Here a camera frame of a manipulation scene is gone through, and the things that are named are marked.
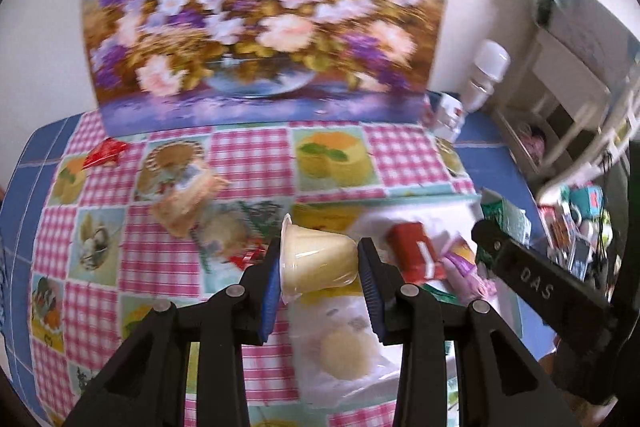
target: printed cake image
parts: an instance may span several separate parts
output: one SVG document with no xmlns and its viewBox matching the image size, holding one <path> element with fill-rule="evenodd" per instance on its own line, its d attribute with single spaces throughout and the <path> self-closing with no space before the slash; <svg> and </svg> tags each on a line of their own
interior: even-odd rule
<svg viewBox="0 0 640 427">
<path fill-rule="evenodd" d="M 343 131 L 315 132 L 296 147 L 300 171 L 310 178 L 332 178 L 338 187 L 367 184 L 373 166 L 362 140 Z"/>
</svg>

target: pink checkered pattern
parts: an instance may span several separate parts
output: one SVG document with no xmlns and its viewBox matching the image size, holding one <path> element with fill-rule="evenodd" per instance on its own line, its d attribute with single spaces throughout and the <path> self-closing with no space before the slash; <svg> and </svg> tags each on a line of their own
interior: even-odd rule
<svg viewBox="0 0 640 427">
<path fill-rule="evenodd" d="M 185 127 L 182 129 L 170 129 L 168 131 L 155 131 L 149 135 L 149 140 L 170 140 L 183 138 L 185 136 L 195 136 L 196 134 L 211 134 L 213 126 Z"/>
<path fill-rule="evenodd" d="M 475 194 L 476 188 L 474 187 L 474 182 L 471 181 L 471 178 L 456 178 L 451 182 L 451 186 L 453 187 L 453 191 L 456 194 Z"/>
<path fill-rule="evenodd" d="M 366 124 L 364 133 L 386 187 L 449 182 L 438 149 L 417 125 Z"/>
<path fill-rule="evenodd" d="M 292 196 L 293 169 L 285 128 L 222 130 L 211 137 L 210 164 L 231 182 L 221 199 Z"/>
<path fill-rule="evenodd" d="M 328 417 L 329 427 L 392 427 L 396 403 L 386 402 Z"/>
<path fill-rule="evenodd" d="M 340 188 L 326 194 L 304 194 L 296 198 L 300 203 L 324 203 L 325 201 L 373 200 L 386 197 L 382 187 Z"/>
<path fill-rule="evenodd" d="M 74 206 L 45 208 L 33 247 L 33 270 L 43 275 L 65 279 L 71 234 L 76 212 Z"/>
<path fill-rule="evenodd" d="M 123 291 L 198 297 L 198 248 L 192 239 L 177 239 L 158 223 L 149 206 L 127 209 L 121 247 L 120 279 Z"/>
<path fill-rule="evenodd" d="M 55 413 L 66 417 L 76 399 L 71 392 L 65 357 L 37 340 L 31 343 L 31 357 L 38 397 Z"/>
<path fill-rule="evenodd" d="M 287 311 L 281 307 L 273 333 L 263 346 L 242 346 L 244 387 L 249 405 L 298 400 L 289 344 Z"/>
<path fill-rule="evenodd" d="M 344 120 L 344 121 L 334 121 L 334 120 L 327 120 L 327 121 L 295 121 L 295 122 L 289 122 L 289 127 L 291 127 L 292 129 L 308 129 L 308 128 L 313 128 L 313 127 L 345 127 L 347 125 L 357 125 L 358 122 L 356 121 L 348 121 L 348 120 Z"/>
<path fill-rule="evenodd" d="M 100 111 L 96 109 L 86 112 L 66 145 L 65 155 L 89 152 L 105 138 L 107 133 L 102 125 Z"/>
<path fill-rule="evenodd" d="M 66 282 L 64 338 L 67 358 L 98 371 L 120 345 L 118 293 L 90 283 Z"/>
<path fill-rule="evenodd" d="M 184 400 L 184 427 L 196 427 L 196 401 Z"/>
<path fill-rule="evenodd" d="M 127 204 L 136 182 L 145 143 L 132 143 L 120 155 L 117 167 L 94 167 L 88 171 L 80 206 Z"/>
</svg>

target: candy wrapper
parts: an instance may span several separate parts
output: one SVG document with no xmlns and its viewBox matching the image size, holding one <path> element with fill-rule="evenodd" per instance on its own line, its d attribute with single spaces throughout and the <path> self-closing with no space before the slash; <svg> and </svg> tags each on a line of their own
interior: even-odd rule
<svg viewBox="0 0 640 427">
<path fill-rule="evenodd" d="M 99 165 L 105 165 L 108 167 L 116 166 L 120 159 L 120 154 L 129 148 L 129 144 L 126 142 L 118 141 L 114 138 L 107 138 L 100 145 L 91 149 L 91 152 L 87 155 L 82 169 L 88 169 L 89 167 L 97 167 Z"/>
<path fill-rule="evenodd" d="M 293 301 L 289 337 L 300 399 L 310 407 L 397 394 L 402 346 L 378 342 L 358 280 Z"/>
<path fill-rule="evenodd" d="M 175 237 L 186 237 L 198 221 L 204 204 L 228 186 L 202 160 L 189 163 L 161 200 L 151 206 L 158 223 Z"/>
<path fill-rule="evenodd" d="M 495 283 L 478 275 L 476 255 L 462 237 L 454 238 L 440 259 L 447 281 L 463 306 L 472 300 L 489 299 L 495 295 Z"/>
</svg>

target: red candy wrapper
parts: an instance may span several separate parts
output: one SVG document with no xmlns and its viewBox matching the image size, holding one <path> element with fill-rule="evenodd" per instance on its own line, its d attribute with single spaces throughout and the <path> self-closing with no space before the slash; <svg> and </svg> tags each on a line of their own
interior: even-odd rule
<svg viewBox="0 0 640 427">
<path fill-rule="evenodd" d="M 97 167 L 98 165 L 117 165 L 120 154 L 129 148 L 126 142 L 118 141 L 114 138 L 107 138 L 100 145 L 91 149 L 86 160 L 82 164 L 82 169 Z"/>
</svg>

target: snack package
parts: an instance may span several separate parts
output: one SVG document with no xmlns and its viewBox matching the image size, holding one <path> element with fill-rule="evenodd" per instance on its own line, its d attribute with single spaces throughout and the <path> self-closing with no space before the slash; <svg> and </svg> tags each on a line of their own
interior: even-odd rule
<svg viewBox="0 0 640 427">
<path fill-rule="evenodd" d="M 287 214 L 280 238 L 280 283 L 285 304 L 302 294 L 346 286 L 356 279 L 358 247 L 350 237 L 299 227 Z"/>
<path fill-rule="evenodd" d="M 204 204 L 228 182 L 215 174 L 202 160 L 189 163 L 161 200 L 151 206 L 158 223 L 175 237 L 186 237 L 198 221 Z"/>
<path fill-rule="evenodd" d="M 447 273 L 447 281 L 463 306 L 474 299 L 488 299 L 496 293 L 495 283 L 478 275 L 476 255 L 466 241 L 455 237 L 440 260 Z"/>
<path fill-rule="evenodd" d="M 402 346 L 371 329 L 358 280 L 303 295 L 289 305 L 289 337 L 300 400 L 320 409 L 398 393 Z"/>
<path fill-rule="evenodd" d="M 422 223 L 399 223 L 386 234 L 386 243 L 396 256 L 396 264 L 405 282 L 423 284 L 425 281 L 446 279 L 442 263 L 438 261 L 431 239 L 424 233 Z"/>
</svg>

